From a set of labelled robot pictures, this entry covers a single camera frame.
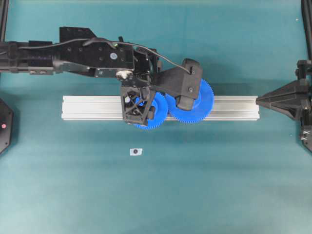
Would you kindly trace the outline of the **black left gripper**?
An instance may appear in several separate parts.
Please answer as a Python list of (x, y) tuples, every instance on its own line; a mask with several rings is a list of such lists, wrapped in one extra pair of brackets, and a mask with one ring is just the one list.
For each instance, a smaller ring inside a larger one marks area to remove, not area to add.
[(152, 102), (156, 91), (151, 89), (153, 75), (160, 71), (159, 57), (154, 48), (144, 49), (131, 46), (118, 46), (120, 60), (133, 65), (131, 70), (116, 73), (121, 82), (120, 101), (122, 118), (128, 124), (148, 124), (154, 118)]

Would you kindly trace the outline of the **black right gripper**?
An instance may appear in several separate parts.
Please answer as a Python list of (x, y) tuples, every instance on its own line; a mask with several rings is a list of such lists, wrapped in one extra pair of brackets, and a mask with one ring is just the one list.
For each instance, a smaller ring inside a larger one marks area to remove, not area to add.
[[(299, 60), (295, 74), (297, 80), (258, 97), (256, 104), (300, 121), (300, 140), (303, 146), (312, 152), (312, 83), (307, 78), (312, 75), (312, 61)], [(270, 104), (275, 100), (293, 99), (298, 95), (301, 95), (300, 111), (297, 108), (276, 107)]]

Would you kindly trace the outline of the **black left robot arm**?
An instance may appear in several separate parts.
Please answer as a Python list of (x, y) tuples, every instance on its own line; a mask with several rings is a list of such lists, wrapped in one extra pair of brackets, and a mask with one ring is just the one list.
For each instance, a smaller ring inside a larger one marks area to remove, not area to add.
[(147, 126), (155, 119), (152, 90), (158, 56), (155, 50), (97, 37), (89, 28), (61, 27), (59, 42), (7, 41), (0, 44), (0, 70), (31, 75), (63, 72), (92, 78), (116, 78), (121, 83), (123, 119)]

